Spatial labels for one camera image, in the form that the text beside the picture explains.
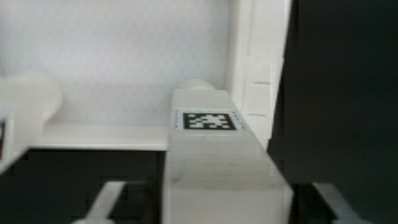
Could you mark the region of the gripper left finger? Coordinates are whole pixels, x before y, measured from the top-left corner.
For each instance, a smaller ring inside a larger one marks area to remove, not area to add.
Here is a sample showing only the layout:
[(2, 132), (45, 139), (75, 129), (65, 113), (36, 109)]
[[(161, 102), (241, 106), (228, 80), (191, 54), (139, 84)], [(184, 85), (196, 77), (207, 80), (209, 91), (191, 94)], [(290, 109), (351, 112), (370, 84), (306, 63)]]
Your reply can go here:
[(86, 216), (72, 224), (159, 224), (161, 192), (155, 179), (109, 181)]

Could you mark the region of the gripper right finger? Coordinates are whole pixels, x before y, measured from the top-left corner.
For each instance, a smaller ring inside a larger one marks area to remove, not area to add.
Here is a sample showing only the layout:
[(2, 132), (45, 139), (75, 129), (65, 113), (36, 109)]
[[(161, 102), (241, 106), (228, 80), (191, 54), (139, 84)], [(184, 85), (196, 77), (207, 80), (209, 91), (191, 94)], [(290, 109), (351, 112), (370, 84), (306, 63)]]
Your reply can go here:
[(331, 183), (294, 184), (290, 224), (374, 224)]

